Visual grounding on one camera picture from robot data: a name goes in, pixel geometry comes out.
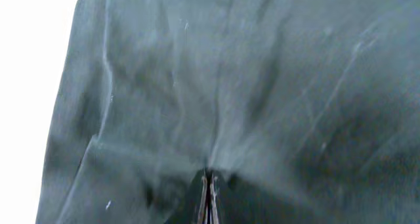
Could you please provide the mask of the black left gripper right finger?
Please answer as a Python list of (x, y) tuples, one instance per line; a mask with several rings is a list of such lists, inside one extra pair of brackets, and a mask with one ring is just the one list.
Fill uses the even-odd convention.
[(219, 216), (217, 211), (217, 193), (215, 191), (215, 176), (211, 175), (209, 184), (210, 198), (209, 198), (209, 223), (219, 224)]

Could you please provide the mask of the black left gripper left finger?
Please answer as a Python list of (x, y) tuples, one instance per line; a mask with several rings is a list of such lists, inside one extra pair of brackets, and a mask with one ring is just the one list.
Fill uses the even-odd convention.
[(197, 224), (206, 224), (207, 223), (207, 177), (204, 175), (201, 177), (202, 181), (202, 191), (198, 211)]

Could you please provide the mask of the black shorts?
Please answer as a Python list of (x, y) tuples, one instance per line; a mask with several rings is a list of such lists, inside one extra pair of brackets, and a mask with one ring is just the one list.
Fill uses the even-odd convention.
[(419, 222), (419, 0), (78, 0), (37, 223)]

